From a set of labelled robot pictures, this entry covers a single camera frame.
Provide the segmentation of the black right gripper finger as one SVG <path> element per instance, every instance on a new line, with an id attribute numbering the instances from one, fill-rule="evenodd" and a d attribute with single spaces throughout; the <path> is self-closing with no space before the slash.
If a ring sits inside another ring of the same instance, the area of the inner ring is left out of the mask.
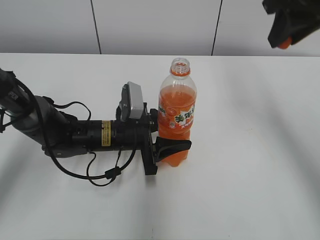
<path id="1" fill-rule="evenodd" d="M 275 13 L 274 21 L 268 35 L 271 48 L 278 48 L 290 35 L 288 15 L 283 10 Z"/>
<path id="2" fill-rule="evenodd" d="M 318 31 L 319 29 L 320 29 L 319 21 L 293 27 L 290 30 L 290 34 L 289 34 L 289 37 L 291 38 L 290 44 L 295 45 L 299 43 L 301 40 L 305 39 L 306 37 Z"/>

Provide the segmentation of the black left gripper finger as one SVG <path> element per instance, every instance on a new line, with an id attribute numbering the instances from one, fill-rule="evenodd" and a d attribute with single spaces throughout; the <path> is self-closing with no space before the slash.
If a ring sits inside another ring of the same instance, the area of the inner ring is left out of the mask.
<path id="1" fill-rule="evenodd" d="M 157 136 L 155 143 L 152 144 L 153 159 L 156 163 L 161 162 L 171 155 L 189 150 L 191 145 L 190 140 L 175 140 Z"/>
<path id="2" fill-rule="evenodd" d="M 149 111 L 150 116 L 150 129 L 152 132 L 157 132 L 159 130 L 158 127 L 158 110 L 155 108 L 151 108 Z"/>

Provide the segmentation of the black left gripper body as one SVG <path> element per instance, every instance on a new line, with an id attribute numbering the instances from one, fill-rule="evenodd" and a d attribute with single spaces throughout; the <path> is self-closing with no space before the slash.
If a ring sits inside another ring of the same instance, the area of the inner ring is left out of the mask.
<path id="1" fill-rule="evenodd" d="M 111 124 L 111 147 L 113 150 L 132 151 L 127 162 L 119 167 L 116 166 L 112 171 L 113 175 L 120 175 L 122 171 L 129 166 L 137 150 L 140 150 L 144 173 L 146 175 L 156 175 L 158 167 L 154 160 L 152 150 L 152 133 L 150 110 L 144 103 L 143 113 L 140 119 L 128 119 L 121 121 L 120 107 L 116 109 L 116 120 Z"/>

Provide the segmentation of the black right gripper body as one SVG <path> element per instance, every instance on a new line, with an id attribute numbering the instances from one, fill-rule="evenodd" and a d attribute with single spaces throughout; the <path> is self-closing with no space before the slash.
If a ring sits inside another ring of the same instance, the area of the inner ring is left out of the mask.
<path id="1" fill-rule="evenodd" d="M 319 0 L 263 0 L 268 15 L 276 25 L 311 25 L 320 21 Z"/>

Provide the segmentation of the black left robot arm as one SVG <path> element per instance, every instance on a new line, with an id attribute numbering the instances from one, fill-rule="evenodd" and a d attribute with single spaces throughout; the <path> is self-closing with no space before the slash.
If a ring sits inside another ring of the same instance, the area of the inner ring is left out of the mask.
<path id="1" fill-rule="evenodd" d="M 9 125 L 39 143 L 55 164 L 90 152 L 141 152 L 144 172 L 155 175 L 157 163 L 190 149 L 190 140 L 157 137 L 158 111 L 148 109 L 140 85 L 122 87 L 115 120 L 79 120 L 64 113 L 46 96 L 34 95 L 11 71 L 0 72 L 0 113 L 9 114 Z"/>

